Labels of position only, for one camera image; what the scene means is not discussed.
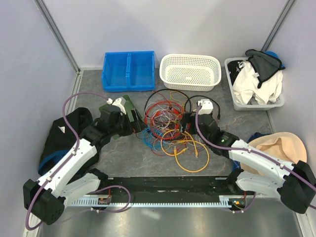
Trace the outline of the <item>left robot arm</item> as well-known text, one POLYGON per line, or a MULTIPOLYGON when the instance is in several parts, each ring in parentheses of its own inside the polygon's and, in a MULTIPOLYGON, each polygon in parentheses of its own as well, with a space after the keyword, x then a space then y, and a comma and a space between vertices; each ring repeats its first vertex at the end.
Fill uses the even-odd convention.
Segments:
POLYGON ((37 180, 24 183, 27 217, 34 215, 40 223, 52 225, 74 200, 88 193, 104 194, 108 190, 107 175, 96 169, 75 181, 71 179, 112 137, 139 133, 146 127, 135 108, 126 109, 118 100, 106 105, 100 117, 75 136, 75 143, 52 168, 37 180))

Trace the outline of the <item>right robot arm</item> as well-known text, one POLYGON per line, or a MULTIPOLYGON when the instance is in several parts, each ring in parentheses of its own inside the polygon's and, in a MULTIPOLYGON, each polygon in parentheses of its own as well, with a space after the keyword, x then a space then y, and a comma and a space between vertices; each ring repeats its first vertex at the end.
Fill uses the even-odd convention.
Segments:
POLYGON ((186 112, 181 126, 189 126, 190 132, 197 134, 214 154, 244 163, 259 172, 252 174, 242 168, 233 171, 226 182, 229 193, 235 195, 243 190, 273 196, 300 214, 312 206, 316 177, 306 162, 281 160, 252 147, 221 130, 212 114, 186 112))

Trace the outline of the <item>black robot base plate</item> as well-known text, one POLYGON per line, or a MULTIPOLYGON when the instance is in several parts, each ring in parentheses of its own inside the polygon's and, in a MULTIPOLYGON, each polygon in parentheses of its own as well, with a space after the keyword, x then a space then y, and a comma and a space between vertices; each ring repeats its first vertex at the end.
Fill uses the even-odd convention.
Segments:
POLYGON ((114 177, 98 188, 112 185, 127 188, 132 204, 218 202, 219 196, 244 196, 244 191, 217 176, 114 177))

